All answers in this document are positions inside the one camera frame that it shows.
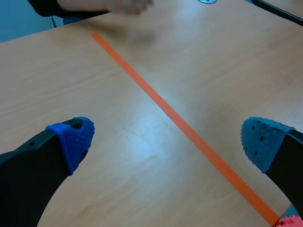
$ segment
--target orange tape line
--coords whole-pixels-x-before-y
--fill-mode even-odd
[[[193,130],[190,125],[97,33],[92,37],[145,91],[181,131],[199,148],[221,174],[242,194],[257,212],[273,226],[280,217],[236,174],[235,171]]]

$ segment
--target red object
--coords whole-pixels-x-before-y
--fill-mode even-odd
[[[289,218],[284,217],[280,219],[276,227],[303,227],[303,221],[300,217],[292,215]]]

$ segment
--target blurred hand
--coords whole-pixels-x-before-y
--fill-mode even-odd
[[[68,11],[103,11],[140,14],[153,6],[153,0],[57,0]]]

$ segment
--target blue rubber pad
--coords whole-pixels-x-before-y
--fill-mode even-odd
[[[63,156],[69,170],[69,175],[78,168],[80,160],[86,150],[90,148],[93,135],[95,134],[94,123],[86,117],[75,117],[83,120],[80,129],[74,129],[70,125],[56,123],[46,127],[47,130],[56,132]]]
[[[250,117],[241,129],[241,141],[246,156],[262,173],[266,173],[285,135],[294,129],[261,117]]]

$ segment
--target table surface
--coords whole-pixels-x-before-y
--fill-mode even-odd
[[[303,129],[303,30],[241,0],[164,0],[0,44],[2,152],[89,117],[96,134],[41,227],[268,226],[93,40],[98,32],[278,214],[290,205],[244,155],[242,122]]]
[[[266,0],[266,2],[303,18],[303,1],[301,0]]]

